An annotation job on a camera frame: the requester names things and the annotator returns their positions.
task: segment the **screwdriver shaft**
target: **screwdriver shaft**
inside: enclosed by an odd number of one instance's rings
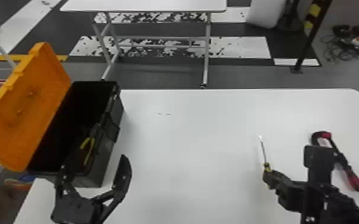
[[[266,149],[264,148],[263,137],[261,135],[259,135],[259,140],[260,140],[260,146],[262,147],[263,150],[264,163],[267,163]]]

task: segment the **black toolbox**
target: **black toolbox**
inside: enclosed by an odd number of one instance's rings
[[[73,150],[97,127],[89,162],[73,185],[101,187],[123,114],[116,82],[73,82],[35,151],[27,171],[51,182]]]

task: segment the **table leg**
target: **table leg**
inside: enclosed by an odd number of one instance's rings
[[[212,13],[207,13],[206,22],[206,36],[205,36],[205,63],[203,68],[203,82],[200,85],[201,89],[206,89],[208,85],[208,73],[209,73],[209,49],[210,49],[210,32],[212,29]]]
[[[99,28],[97,27],[97,24],[93,19],[92,13],[89,13],[89,17],[92,20],[93,30],[95,31],[97,39],[99,40],[101,49],[103,50],[104,58],[106,59],[106,63],[107,63],[107,68],[106,68],[106,70],[104,71],[104,73],[103,73],[103,75],[101,77],[101,79],[104,80],[104,79],[106,79],[110,69],[113,67],[113,63],[112,63],[112,61],[110,59],[109,51],[107,50],[106,45],[104,44],[104,41],[103,41],[104,36],[101,34]]]
[[[109,30],[110,30],[110,33],[112,34],[113,39],[114,39],[114,46],[117,49],[118,56],[122,56],[121,48],[120,48],[120,45],[119,45],[119,40],[118,40],[117,33],[116,33],[116,30],[115,30],[115,26],[112,23],[112,19],[111,19],[109,13],[106,13],[106,19],[107,19],[107,24],[110,25]]]

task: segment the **table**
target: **table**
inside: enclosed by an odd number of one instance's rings
[[[103,55],[107,61],[107,68],[102,75],[102,79],[105,79],[109,71],[113,68],[118,56],[120,56],[120,46],[131,46],[131,47],[155,47],[155,48],[167,48],[165,45],[140,45],[135,44],[134,39],[167,39],[167,40],[183,40],[189,41],[189,45],[175,45],[173,48],[204,48],[205,49],[205,60],[203,65],[203,80],[200,85],[201,88],[206,88],[208,84],[208,72],[209,72],[209,47],[210,47],[210,36],[211,36],[211,22],[212,13],[224,12],[227,9],[227,0],[68,0],[61,8],[61,11],[74,11],[74,12],[89,12],[97,13],[104,12],[106,14],[107,25],[102,31],[99,30],[95,21],[93,20],[92,14],[90,18],[92,20],[92,26],[95,34],[99,40],[100,46],[103,50]],[[117,36],[114,28],[114,24],[111,21],[109,13],[135,13],[135,12],[151,12],[151,13],[206,13],[206,35],[202,38],[193,37],[153,37],[153,36]],[[113,58],[110,59],[109,52],[103,42],[103,38],[107,32],[113,36],[114,45],[117,53],[114,54]],[[130,39],[131,44],[120,44],[119,39]],[[205,41],[204,46],[192,46],[191,41]]]
[[[261,181],[262,135],[274,169],[307,179],[303,147],[318,130],[334,141],[359,175],[359,92],[321,90],[124,90],[121,133],[101,189],[110,189],[119,155],[133,177],[123,203],[106,220],[120,224],[299,223]],[[333,172],[333,184],[355,198]],[[15,224],[52,223],[53,185],[37,179]]]

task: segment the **open toolbox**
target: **open toolbox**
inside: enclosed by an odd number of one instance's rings
[[[0,164],[54,182],[92,135],[74,186],[100,187],[123,114],[116,82],[73,82],[47,43],[37,43],[0,87]]]

